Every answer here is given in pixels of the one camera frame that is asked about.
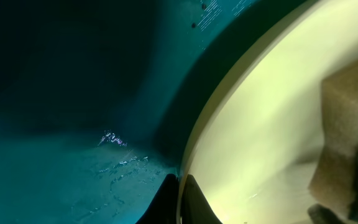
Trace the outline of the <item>green and yellow sponge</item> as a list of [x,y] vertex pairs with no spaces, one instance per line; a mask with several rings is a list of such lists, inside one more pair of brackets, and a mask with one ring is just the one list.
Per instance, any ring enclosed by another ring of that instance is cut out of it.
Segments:
[[358,61],[321,84],[324,147],[309,184],[313,223],[358,223]]

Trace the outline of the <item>yellow plate with sauce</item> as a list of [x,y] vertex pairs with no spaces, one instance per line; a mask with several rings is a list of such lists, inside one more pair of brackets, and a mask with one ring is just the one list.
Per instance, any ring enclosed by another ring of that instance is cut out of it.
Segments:
[[222,223],[313,223],[324,147],[321,84],[358,61],[358,1],[261,2],[255,40],[205,104],[186,145],[177,223],[192,175]]

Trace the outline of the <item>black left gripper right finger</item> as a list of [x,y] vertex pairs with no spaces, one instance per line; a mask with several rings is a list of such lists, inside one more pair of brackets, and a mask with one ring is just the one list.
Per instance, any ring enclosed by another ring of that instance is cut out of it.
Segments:
[[222,224],[192,175],[187,175],[181,199],[182,224]]

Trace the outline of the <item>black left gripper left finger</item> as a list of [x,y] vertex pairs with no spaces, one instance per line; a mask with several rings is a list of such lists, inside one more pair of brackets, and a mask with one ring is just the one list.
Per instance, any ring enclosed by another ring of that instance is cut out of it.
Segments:
[[136,224],[176,224],[178,191],[178,178],[175,174],[167,174]]

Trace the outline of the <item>teal plastic tray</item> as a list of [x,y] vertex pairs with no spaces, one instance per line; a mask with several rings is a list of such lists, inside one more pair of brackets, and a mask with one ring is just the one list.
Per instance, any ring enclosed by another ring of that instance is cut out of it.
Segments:
[[0,223],[135,223],[301,1],[0,0]]

